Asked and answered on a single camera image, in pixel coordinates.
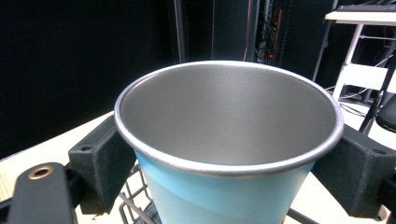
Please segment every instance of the cup rim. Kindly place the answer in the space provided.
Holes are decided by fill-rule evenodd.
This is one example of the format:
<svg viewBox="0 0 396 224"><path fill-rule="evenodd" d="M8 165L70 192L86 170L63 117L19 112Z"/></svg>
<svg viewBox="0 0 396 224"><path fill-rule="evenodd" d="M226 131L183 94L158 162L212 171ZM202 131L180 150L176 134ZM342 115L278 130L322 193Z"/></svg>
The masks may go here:
<svg viewBox="0 0 396 224"><path fill-rule="evenodd" d="M210 164L210 163L181 159L166 154L164 152L161 152L153 147L150 147L149 145L145 144L144 142L136 138L131 132L129 132L129 130L127 129L127 127L123 122L121 108L130 90L138 86L143 81L151 77L158 76L159 74L165 71L169 71L181 67L196 66L196 65L232 65L232 66L250 67L250 68L257 67L257 68L264 68L266 70L276 71L297 78L303 83L308 84L308 86L310 86L315 91L317 91L318 94L321 94L325 98L325 100L327 100L328 103L330 103L335 118L333 129L329 134L329 136L321 144L299 156L283 161L276 161L265 164L252 164L252 165ZM290 71L276 68L273 66L258 64L258 63L233 62L233 61L205 61L205 62L195 62L195 63L182 63L182 64L168 66L163 69L159 69L154 72L151 72L137 79L127 88L124 89L124 91L120 94L115 104L114 118L122 138L132 148L139 151L144 156L156 162L164 164L168 167L172 167L177 170L185 171L188 173L194 173L198 175L224 176L224 177L253 177L253 176L272 175L311 164L314 161L325 156L330 150L332 150L332 148L340 140L344 130L344 119L339 105L335 102L332 96L329 93L327 93L323 88L321 88L318 84L314 83L313 81L305 77L301 77Z"/></svg>

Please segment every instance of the metal wire basket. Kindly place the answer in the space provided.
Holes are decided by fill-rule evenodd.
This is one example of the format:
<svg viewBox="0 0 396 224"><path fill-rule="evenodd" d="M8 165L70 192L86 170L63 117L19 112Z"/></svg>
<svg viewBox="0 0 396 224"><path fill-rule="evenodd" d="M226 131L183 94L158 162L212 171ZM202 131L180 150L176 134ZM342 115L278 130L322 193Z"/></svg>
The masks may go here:
<svg viewBox="0 0 396 224"><path fill-rule="evenodd" d="M140 179L140 188L133 190L129 182ZM120 193L123 203L120 205L120 215L124 224L161 224L157 209L149 196L148 185L143 177L140 166L137 163L132 169L130 177L125 182L125 190ZM136 200L137 197L145 197L146 200Z"/></svg>

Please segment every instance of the cup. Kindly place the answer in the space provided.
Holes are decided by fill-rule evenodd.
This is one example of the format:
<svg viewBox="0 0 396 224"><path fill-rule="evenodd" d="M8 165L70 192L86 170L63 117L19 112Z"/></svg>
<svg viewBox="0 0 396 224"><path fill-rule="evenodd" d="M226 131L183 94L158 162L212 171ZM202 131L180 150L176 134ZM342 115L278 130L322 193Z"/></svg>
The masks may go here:
<svg viewBox="0 0 396 224"><path fill-rule="evenodd" d="M319 85L257 63L183 63L115 105L162 223L280 223L344 122Z"/></svg>

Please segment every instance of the black chair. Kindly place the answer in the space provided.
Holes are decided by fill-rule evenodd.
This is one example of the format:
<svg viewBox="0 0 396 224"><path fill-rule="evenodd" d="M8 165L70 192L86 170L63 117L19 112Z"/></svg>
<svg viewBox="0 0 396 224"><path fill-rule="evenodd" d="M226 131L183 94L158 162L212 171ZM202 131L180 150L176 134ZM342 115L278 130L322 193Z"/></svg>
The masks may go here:
<svg viewBox="0 0 396 224"><path fill-rule="evenodd" d="M396 94L381 108L375 121L381 128L396 133Z"/></svg>
<svg viewBox="0 0 396 224"><path fill-rule="evenodd" d="M396 98L393 96L385 102L384 97L395 72L396 56L391 57L389 60L388 72L385 75L382 87L378 91L378 95L375 97L363 123L361 124L361 127L359 128L359 132L366 135L370 132L374 120L376 120L378 125L385 130L396 133Z"/></svg>

